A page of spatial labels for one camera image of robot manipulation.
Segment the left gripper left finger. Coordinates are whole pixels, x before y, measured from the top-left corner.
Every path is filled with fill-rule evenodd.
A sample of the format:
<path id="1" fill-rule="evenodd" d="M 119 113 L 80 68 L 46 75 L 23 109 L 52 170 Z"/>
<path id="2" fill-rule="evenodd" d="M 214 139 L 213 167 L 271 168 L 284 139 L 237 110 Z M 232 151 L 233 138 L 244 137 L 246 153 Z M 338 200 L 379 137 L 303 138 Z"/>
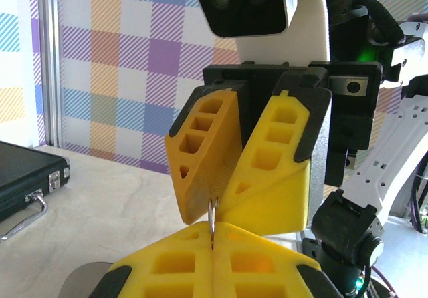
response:
<path id="1" fill-rule="evenodd" d="M 113 263 L 91 297 L 212 297 L 206 222 L 179 230 Z"/>

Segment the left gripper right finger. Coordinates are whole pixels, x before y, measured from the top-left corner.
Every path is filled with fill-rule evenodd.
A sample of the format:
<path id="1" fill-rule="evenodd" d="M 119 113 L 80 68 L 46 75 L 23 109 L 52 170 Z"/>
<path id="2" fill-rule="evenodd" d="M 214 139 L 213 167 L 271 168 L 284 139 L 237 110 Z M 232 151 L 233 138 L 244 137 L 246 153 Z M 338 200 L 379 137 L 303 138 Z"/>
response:
<path id="1" fill-rule="evenodd" d="M 340 297 L 311 257 L 226 222 L 215 227 L 214 297 Z"/>

